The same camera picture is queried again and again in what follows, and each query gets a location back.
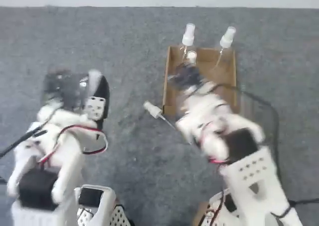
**clear plastic bottle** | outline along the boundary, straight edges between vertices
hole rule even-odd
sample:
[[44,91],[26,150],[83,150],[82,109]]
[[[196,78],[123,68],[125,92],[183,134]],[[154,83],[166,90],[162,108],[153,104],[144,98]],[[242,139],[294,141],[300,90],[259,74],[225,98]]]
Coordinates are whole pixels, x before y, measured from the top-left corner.
[[194,46],[194,32],[195,32],[195,25],[192,23],[188,23],[186,25],[185,33],[183,35],[181,44],[178,47],[180,63],[183,63],[186,60],[187,53],[189,51],[196,50]]
[[232,59],[232,48],[231,44],[233,43],[234,36],[236,33],[236,28],[230,26],[228,27],[225,34],[222,36],[219,42],[219,56],[216,64],[210,70],[211,72],[216,69],[221,62],[228,63]]
[[193,50],[187,53],[186,62],[196,66],[197,53]]

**wire bundle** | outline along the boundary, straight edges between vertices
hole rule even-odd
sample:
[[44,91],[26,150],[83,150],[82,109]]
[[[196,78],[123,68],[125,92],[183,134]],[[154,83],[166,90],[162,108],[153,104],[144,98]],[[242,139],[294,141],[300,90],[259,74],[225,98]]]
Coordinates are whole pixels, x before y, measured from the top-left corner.
[[[52,111],[52,113],[49,115],[49,117],[46,119],[46,121],[41,124],[40,126],[36,127],[35,129],[25,133],[23,136],[21,136],[17,141],[15,141],[13,144],[11,144],[10,146],[8,146],[7,148],[5,148],[4,150],[2,150],[0,152],[0,159],[3,158],[6,154],[8,154],[9,152],[11,152],[13,149],[15,149],[20,143],[26,141],[27,139],[29,139],[30,137],[32,137],[34,134],[36,134],[37,132],[39,132],[40,130],[43,129],[43,127],[49,123],[49,121],[52,119],[53,115],[55,114],[55,112],[58,110],[59,108],[56,108],[55,110]],[[102,136],[103,137],[103,140],[105,142],[105,145],[98,149],[98,150],[95,150],[95,151],[82,151],[83,154],[85,155],[93,155],[93,154],[98,154],[98,153],[102,153],[104,151],[107,150],[108,148],[108,140],[107,140],[107,137],[106,135],[104,134],[103,131],[99,130],[99,129],[96,129],[96,128],[92,128],[92,127],[87,127],[87,126],[82,126],[82,125],[70,125],[70,126],[67,126],[67,127],[64,127],[60,132],[59,134],[57,135],[56,137],[56,140],[55,140],[55,144],[52,148],[52,151],[46,155],[44,155],[39,161],[39,165],[43,167],[43,165],[47,162],[49,162],[50,158],[52,157],[52,155],[58,150],[58,148],[60,147],[60,144],[59,144],[59,138],[60,136],[66,132],[67,130],[69,129],[72,129],[72,128],[81,128],[83,130],[88,130],[88,131],[92,131],[92,132],[95,132],[98,136]],[[7,184],[7,181],[0,176],[0,185],[5,185]]]

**red wire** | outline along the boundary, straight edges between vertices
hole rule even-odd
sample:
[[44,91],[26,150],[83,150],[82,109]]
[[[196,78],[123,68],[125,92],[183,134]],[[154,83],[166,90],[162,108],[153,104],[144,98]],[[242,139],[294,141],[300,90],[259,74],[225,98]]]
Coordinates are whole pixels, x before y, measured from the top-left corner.
[[[102,130],[99,130],[99,129],[96,129],[96,128],[92,128],[92,127],[88,127],[88,126],[83,126],[83,125],[69,125],[69,126],[66,126],[64,127],[60,132],[59,134],[57,135],[56,137],[56,140],[55,140],[55,144],[54,144],[54,148],[57,147],[57,144],[58,144],[58,140],[60,138],[60,136],[65,132],[67,131],[68,129],[71,129],[71,128],[81,128],[81,129],[85,129],[85,130],[90,130],[90,131],[95,131],[95,132],[100,132],[100,133],[104,133]],[[106,149],[106,145],[101,148],[101,149],[98,149],[98,150],[95,150],[95,151],[90,151],[90,152],[85,152],[83,151],[82,153],[85,154],[85,155],[94,155],[94,154],[98,154],[98,153],[101,153],[103,152],[104,150]],[[52,151],[47,157],[45,157],[40,163],[43,165],[45,162],[47,162],[51,157],[52,155],[55,153],[56,150]]]

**spray bottle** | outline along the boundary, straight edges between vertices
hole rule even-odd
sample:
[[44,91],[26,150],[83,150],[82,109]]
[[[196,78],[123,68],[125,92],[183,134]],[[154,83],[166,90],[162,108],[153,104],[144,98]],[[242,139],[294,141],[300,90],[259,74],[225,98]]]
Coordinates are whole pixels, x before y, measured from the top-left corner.
[[186,25],[186,30],[183,35],[183,39],[181,44],[179,45],[179,58],[180,63],[183,63],[186,60],[187,53],[189,51],[195,51],[194,44],[194,32],[195,32],[195,25],[192,23],[188,23]]
[[211,68],[211,72],[216,69],[221,62],[227,62],[232,59],[232,49],[231,44],[233,43],[234,36],[236,33],[236,28],[230,26],[228,27],[225,34],[222,36],[219,42],[219,56],[216,64]]

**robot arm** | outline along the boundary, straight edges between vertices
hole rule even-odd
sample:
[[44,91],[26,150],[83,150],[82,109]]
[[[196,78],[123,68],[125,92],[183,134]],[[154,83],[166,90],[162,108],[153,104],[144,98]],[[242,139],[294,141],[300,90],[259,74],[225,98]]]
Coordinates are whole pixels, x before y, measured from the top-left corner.
[[[50,191],[46,194],[51,194],[53,204],[63,202],[80,185],[84,166],[82,152],[87,145],[96,144],[97,133],[103,134],[101,129],[109,107],[109,88],[105,77],[95,70],[91,70],[78,84],[79,89],[72,75],[66,72],[47,76],[46,105],[41,108],[37,122],[32,123],[28,132],[48,118],[50,120],[15,148],[15,168],[7,185],[11,197],[21,200],[21,190],[34,190],[37,194],[41,185],[37,185],[38,178],[34,175],[39,174],[40,177],[46,172],[46,177],[52,177],[53,182],[43,186],[47,187],[43,190]],[[70,101],[74,95],[81,94],[87,99]],[[57,101],[62,103],[62,108],[55,108]],[[79,113],[78,107],[82,104],[83,111]]]
[[189,143],[195,143],[209,158],[226,161],[229,148],[225,136],[240,129],[247,129],[257,144],[265,136],[262,128],[240,115],[232,113],[227,102],[210,93],[211,82],[207,82],[195,93],[186,98],[183,107],[185,114],[176,126]]
[[[219,172],[228,187],[212,197],[208,211],[213,216],[205,214],[201,226],[277,225],[265,223],[265,217],[281,215],[289,202],[270,150],[262,146],[262,128],[234,114],[214,94],[214,83],[205,81],[196,67],[181,65],[171,80],[185,99],[178,106],[184,110],[176,122],[178,130],[213,163],[223,164]],[[281,220],[288,226],[302,226],[295,209]]]

